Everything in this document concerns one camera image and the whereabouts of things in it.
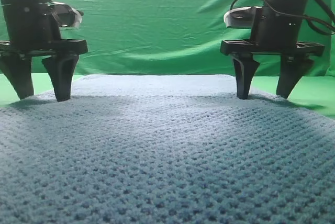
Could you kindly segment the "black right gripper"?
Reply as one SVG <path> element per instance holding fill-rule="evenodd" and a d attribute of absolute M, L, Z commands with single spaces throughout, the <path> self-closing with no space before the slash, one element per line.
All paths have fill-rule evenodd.
<path fill-rule="evenodd" d="M 314 61 L 306 55 L 320 57 L 325 49 L 325 46 L 319 43 L 298 41 L 300 26 L 301 24 L 293 18 L 283 18 L 274 14 L 269 8 L 262 8 L 256 14 L 250 38 L 221 42 L 220 52 L 224 55 L 233 55 L 239 99 L 248 98 L 252 79 L 260 65 L 253 58 L 254 54 L 283 54 L 276 95 L 284 99 L 289 97 L 296 84 L 314 64 Z"/>

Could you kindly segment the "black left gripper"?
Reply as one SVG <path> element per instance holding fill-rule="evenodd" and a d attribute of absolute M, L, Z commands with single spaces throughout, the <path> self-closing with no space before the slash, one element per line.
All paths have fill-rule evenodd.
<path fill-rule="evenodd" d="M 1 40 L 1 71 L 19 99 L 34 95 L 31 58 L 23 56 L 52 55 L 42 60 L 57 102 L 71 97 L 72 78 L 78 54 L 88 52 L 84 39 L 62 38 L 58 23 L 48 3 L 1 2 L 9 39 Z"/>

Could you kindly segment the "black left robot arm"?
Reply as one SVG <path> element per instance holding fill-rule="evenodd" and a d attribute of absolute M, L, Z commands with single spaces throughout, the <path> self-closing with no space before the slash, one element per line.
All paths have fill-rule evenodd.
<path fill-rule="evenodd" d="M 1 72 L 20 99 L 34 95 L 32 59 L 42 57 L 55 98 L 70 99 L 79 56 L 88 52 L 84 39 L 64 39 L 60 28 L 77 28 L 83 12 L 52 0 L 1 0 L 8 40 L 1 40 Z"/>

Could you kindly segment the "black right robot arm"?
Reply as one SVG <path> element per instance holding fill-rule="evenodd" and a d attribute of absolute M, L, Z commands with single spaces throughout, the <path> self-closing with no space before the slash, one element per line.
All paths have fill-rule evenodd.
<path fill-rule="evenodd" d="M 227 28 L 251 29 L 249 39 L 224 40 L 220 51 L 233 60 L 237 97 L 247 99 L 259 63 L 255 54 L 281 57 L 276 93 L 288 98 L 298 81 L 312 68 L 310 55 L 322 56 L 324 45 L 299 42 L 307 0 L 262 0 L 261 7 L 231 7 L 224 14 Z"/>

